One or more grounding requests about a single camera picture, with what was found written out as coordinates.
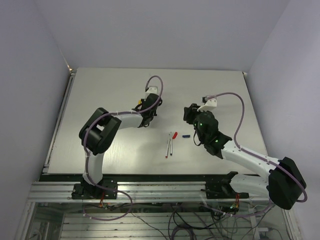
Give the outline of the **blue pen cap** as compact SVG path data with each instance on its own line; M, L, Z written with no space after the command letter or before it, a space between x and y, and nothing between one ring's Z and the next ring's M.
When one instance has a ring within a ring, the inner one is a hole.
M189 135L189 134L182 135L182 138L184 138L184 139L186 139L186 138L190 138L190 137L191 137L191 135Z

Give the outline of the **blue pen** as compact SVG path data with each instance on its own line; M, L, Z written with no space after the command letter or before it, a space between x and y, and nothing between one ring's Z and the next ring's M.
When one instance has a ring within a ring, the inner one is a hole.
M173 133L170 132L169 155L173 155Z

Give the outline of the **red pen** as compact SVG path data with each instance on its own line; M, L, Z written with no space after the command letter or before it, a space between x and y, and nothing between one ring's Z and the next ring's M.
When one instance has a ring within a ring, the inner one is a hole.
M167 159L170 154L170 145L171 145L171 133L168 134L167 144L166 144L166 152L165 152L165 158Z

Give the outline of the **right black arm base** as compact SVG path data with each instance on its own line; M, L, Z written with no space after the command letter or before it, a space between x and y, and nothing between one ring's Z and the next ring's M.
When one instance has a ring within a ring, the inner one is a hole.
M248 199L247 192L234 191L231 187L232 178L238 174L236 171L231 171L226 175L206 181L204 188L200 191L206 194L207 199L235 199L237 196L240 199Z

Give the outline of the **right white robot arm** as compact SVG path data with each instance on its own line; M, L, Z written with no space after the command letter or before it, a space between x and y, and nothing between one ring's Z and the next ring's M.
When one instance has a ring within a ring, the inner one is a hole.
M268 197L275 205L290 210L306 189L296 163L289 157L277 159L237 146L236 141L219 131L219 122L211 111L195 103L184 108L183 120L192 125L199 143L212 156L234 162L255 173L254 176L230 172L221 182L226 198L236 193Z

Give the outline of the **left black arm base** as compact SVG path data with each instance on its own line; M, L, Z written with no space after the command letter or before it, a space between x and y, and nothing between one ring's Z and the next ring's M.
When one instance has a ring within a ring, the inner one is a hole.
M73 186L71 198L73 200L98 200L102 198L115 200L117 193L112 190L101 189L87 182L81 182Z

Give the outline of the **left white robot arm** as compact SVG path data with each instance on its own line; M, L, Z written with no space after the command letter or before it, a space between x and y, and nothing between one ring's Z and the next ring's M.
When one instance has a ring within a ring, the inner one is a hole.
M117 132L127 128L148 127L162 102L159 95L150 93L130 111L110 114L99 107L91 115L79 132L81 144L89 156L80 184L89 198L96 199L102 193L103 157Z

